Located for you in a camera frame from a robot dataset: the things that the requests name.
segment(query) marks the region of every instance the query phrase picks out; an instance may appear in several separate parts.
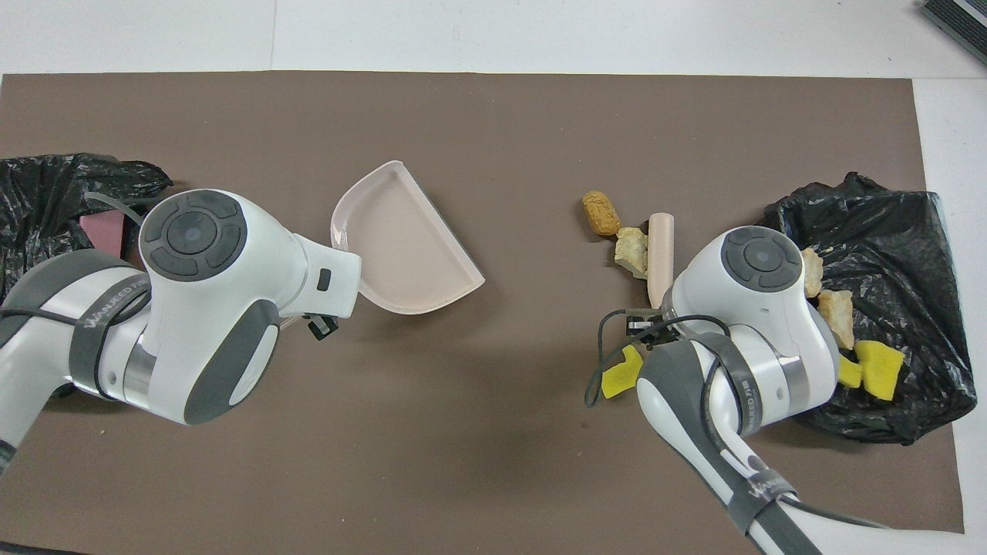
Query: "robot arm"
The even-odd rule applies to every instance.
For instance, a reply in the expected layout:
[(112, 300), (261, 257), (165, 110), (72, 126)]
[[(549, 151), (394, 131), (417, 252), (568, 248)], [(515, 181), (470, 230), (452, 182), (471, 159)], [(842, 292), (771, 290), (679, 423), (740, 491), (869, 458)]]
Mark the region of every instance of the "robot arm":
[(666, 294), (682, 341), (655, 348), (639, 375), (645, 417), (685, 458), (730, 520), (765, 553), (972, 553), (972, 538), (892, 530), (802, 504), (793, 487), (743, 440), (761, 426), (824, 403), (836, 386), (836, 346), (802, 295), (799, 252), (760, 227), (724, 233)]
[(0, 471), (62, 384), (181, 424), (206, 422), (253, 390), (281, 318), (335, 325), (356, 299), (358, 256), (291, 233), (229, 193), (162, 201), (139, 249), (147, 274), (78, 251), (33, 268), (5, 299)]

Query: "trash bag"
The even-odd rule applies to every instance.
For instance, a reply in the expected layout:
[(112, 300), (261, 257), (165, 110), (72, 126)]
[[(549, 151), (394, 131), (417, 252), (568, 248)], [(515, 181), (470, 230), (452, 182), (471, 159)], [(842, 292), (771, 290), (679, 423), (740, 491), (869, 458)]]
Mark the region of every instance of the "trash bag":
[(38, 263), (93, 248), (79, 217), (112, 207), (85, 199), (85, 193), (127, 203), (154, 198), (170, 185), (172, 181), (157, 166), (119, 162), (111, 156), (68, 154), (0, 160), (0, 302)]
[(799, 422), (909, 445), (976, 406), (939, 202), (935, 193), (889, 191), (850, 173), (838, 187), (812, 183), (765, 208), (761, 225), (822, 257), (824, 288), (853, 292), (856, 339), (905, 354), (891, 401), (840, 384)]

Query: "yellow foam piece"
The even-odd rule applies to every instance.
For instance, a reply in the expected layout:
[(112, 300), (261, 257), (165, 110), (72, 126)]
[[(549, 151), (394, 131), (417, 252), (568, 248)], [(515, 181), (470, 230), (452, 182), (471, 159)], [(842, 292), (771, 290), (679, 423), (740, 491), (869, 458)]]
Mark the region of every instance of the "yellow foam piece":
[(641, 353), (633, 345), (628, 345), (621, 350), (624, 354), (624, 361), (614, 364), (603, 372), (603, 396), (607, 399), (633, 388), (638, 383), (638, 374), (641, 366), (645, 363), (641, 359)]
[(857, 341), (854, 353), (861, 362), (864, 389), (878, 399), (893, 399), (905, 354), (879, 341), (868, 340)]
[(858, 388), (861, 386), (861, 378), (864, 376), (864, 369), (849, 358), (840, 355), (840, 374), (837, 379), (847, 387)]

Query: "white table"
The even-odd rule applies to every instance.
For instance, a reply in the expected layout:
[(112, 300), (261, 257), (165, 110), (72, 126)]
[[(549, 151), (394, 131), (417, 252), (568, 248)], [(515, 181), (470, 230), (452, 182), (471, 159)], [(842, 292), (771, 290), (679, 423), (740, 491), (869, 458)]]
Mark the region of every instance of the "white table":
[[(987, 66), (911, 0), (4, 0), (3, 73), (269, 69), (914, 80), (975, 379), (987, 384)], [(953, 426), (967, 534), (987, 540), (987, 408)]]

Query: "pink dustpan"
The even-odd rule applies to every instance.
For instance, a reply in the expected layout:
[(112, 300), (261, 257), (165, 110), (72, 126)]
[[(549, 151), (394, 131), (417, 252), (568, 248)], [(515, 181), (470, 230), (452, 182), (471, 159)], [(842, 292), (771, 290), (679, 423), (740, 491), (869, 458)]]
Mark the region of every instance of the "pink dustpan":
[(484, 282), (402, 162), (388, 162), (351, 187), (330, 226), (333, 247), (363, 259), (360, 293), (385, 310), (430, 312)]

